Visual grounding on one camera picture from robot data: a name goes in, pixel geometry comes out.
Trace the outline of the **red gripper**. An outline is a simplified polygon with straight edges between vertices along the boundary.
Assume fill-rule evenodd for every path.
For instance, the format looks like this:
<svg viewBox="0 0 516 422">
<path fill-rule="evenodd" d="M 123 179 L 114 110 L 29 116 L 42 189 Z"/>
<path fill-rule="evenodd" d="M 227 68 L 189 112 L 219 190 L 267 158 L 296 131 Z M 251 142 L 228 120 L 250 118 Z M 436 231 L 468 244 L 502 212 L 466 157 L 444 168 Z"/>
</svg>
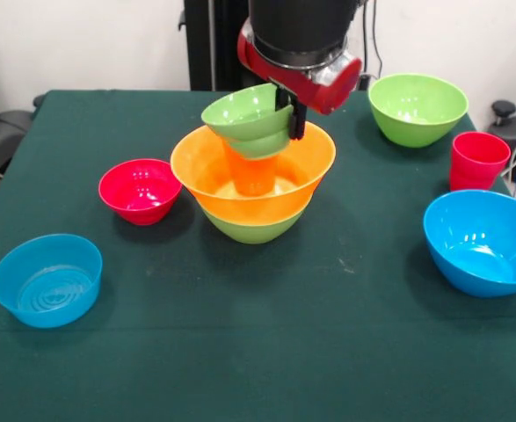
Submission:
<svg viewBox="0 0 516 422">
<path fill-rule="evenodd" d="M 238 35 L 237 55 L 245 68 L 278 85 L 275 109 L 292 103 L 289 137 L 300 140 L 304 136 L 307 107 L 321 114 L 339 108 L 355 88 L 362 68 L 359 58 L 342 47 L 328 55 L 327 62 L 317 67 L 293 69 L 266 59 L 256 48 L 251 23 L 246 21 Z"/>
</svg>

